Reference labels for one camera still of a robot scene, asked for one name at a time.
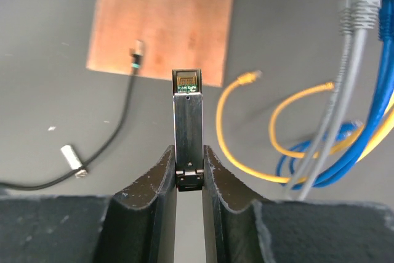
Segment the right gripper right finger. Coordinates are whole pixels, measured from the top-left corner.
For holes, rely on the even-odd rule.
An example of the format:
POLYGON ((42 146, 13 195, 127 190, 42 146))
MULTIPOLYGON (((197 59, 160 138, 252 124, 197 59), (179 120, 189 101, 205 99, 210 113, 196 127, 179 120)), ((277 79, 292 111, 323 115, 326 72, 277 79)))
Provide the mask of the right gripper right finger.
POLYGON ((273 201, 204 148, 208 262, 392 262, 393 211, 383 204, 273 201))

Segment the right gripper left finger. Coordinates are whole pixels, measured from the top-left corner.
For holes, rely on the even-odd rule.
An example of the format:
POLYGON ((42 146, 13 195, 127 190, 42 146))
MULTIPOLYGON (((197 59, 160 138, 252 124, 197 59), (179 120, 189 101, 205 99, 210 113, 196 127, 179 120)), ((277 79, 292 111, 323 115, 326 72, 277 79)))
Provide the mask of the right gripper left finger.
POLYGON ((3 195, 2 262, 172 262, 175 152, 114 195, 3 195))

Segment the silver SFP module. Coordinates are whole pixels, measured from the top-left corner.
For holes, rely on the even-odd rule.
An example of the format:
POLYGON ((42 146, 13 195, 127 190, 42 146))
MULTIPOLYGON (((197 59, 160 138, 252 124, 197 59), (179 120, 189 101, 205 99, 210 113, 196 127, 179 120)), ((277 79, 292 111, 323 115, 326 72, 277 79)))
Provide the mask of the silver SFP module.
POLYGON ((180 192, 204 183, 203 94, 200 69, 173 70, 175 179, 180 192))

